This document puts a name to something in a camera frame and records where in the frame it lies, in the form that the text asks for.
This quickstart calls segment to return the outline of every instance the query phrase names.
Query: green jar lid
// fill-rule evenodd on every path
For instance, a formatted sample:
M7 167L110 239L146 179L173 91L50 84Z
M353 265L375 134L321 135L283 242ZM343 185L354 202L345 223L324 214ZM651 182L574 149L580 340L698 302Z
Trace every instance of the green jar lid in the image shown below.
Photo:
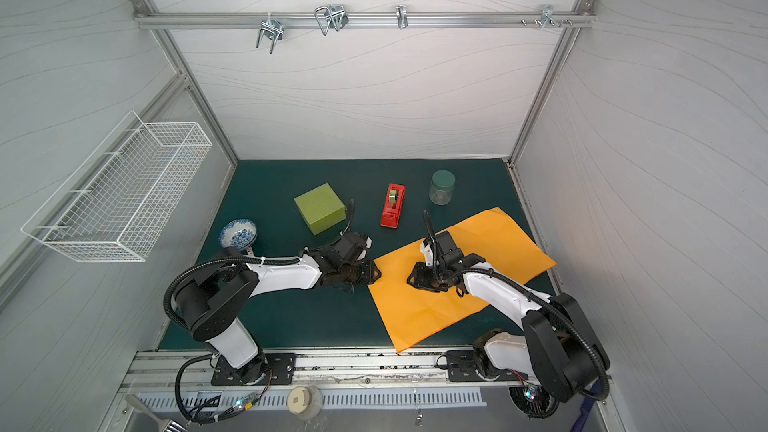
M432 187L447 192L453 190L456 185L456 177L447 170L438 170L432 174Z

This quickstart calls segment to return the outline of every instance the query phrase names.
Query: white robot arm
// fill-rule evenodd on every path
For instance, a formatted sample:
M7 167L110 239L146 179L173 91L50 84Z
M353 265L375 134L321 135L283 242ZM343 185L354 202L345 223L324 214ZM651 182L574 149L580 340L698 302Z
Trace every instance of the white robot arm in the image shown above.
M427 238L408 283L414 288L443 293L456 288L459 296L481 298L516 323L524 341L499 329L474 344L478 375L494 380L503 370L533 375L560 402L582 394L602 400L608 396L608 355L581 307L568 294L555 297L536 292L496 272L477 254L464 255L450 232L437 235L424 212ZM584 388L600 380L598 394Z
M264 352L237 318L245 302L255 295L291 288L372 284L381 273L366 259L370 247L367 236L345 232L333 244L305 249L298 258L251 257L228 248L228 256L179 275L166 291L164 310L192 338L220 354L242 384L250 384L261 377L267 363Z

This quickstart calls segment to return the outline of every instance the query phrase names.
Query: metal rail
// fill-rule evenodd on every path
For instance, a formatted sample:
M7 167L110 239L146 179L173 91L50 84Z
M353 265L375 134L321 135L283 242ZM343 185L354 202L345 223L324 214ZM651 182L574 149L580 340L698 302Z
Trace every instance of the metal rail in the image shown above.
M398 29L397 12L350 12L346 29ZM169 14L151 13L135 16L140 29L259 29L270 17L285 29L317 29L312 13L283 14ZM594 16L575 12L554 12L556 28L591 27ZM541 12L408 12L408 28L415 29L485 29L507 27L539 28Z
M594 0L576 0L574 8L576 10L589 10L592 11L594 7ZM560 75L560 71L565 65L565 60L568 58L568 54L571 53L571 49L576 43L576 37L578 36L580 29L565 30L560 35L558 44L554 47L552 58L549 61L549 67L544 73L544 78L541 85L539 85L536 95L534 96L531 108L528 110L528 114L525 116L523 125L520 129L520 134L517 140L514 141L514 147L509 154L509 163L513 166L517 165L520 156L523 154L525 143L528 137L531 135L531 130L538 120L538 116L542 113L544 104L549 98L549 94L552 92L554 83Z
M135 13L137 4L132 0L130 3L134 7ZM152 0L142 0L141 5L146 8L146 11L156 10ZM192 100L200 110L200 114L202 114L204 120L207 122L208 127L214 133L216 141L221 146L221 149L224 150L224 154L230 161L230 164L232 166L237 166L239 161L237 153L235 152L234 147L232 147L232 143L230 142L229 138L226 136L224 128L216 118L213 109L211 109L210 104L205 98L205 95L203 95L203 92L200 90L200 84L197 83L197 79L195 79L194 74L191 72L189 66L187 65L187 61L184 60L184 57L181 55L178 46L174 42L174 38L165 30L153 30L152 34L154 34L155 38L158 40L160 48L165 53L171 65L176 69L178 73L184 74L184 76L187 77L189 83L188 87L190 94L192 95Z
M413 348L400 354L393 348L294 348L266 349L265 352L291 352L296 363L291 385L273 386L274 389L291 389L297 385L315 385L329 388L413 388L459 386L514 386L517 380L488 382L451 382L448 372L437 366L439 358L447 350L471 349L467 346L450 348ZM205 350L168 350L138 352L120 385L120 392L165 392L174 388L179 367L187 359L205 354ZM208 362L189 367L182 377L181 387L187 391L218 390L210 385L214 370ZM531 376L529 380L538 384ZM230 385L227 390L250 390L253 387Z

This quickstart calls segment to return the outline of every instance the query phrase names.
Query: green square box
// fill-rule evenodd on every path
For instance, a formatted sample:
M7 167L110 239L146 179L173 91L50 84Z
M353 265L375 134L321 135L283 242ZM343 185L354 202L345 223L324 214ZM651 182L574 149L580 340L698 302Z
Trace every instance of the green square box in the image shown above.
M346 218L346 207L328 183L313 188L293 201L314 235Z

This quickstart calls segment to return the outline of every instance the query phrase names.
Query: wire basket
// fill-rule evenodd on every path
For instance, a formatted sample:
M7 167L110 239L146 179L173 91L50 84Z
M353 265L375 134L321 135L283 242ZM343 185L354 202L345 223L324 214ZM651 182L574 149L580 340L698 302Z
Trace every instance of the wire basket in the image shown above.
M117 148L100 156L102 142L22 232L78 262L146 259L211 142L196 122L147 123L131 114L121 125L136 126L110 134ZM102 160L88 174L94 156Z

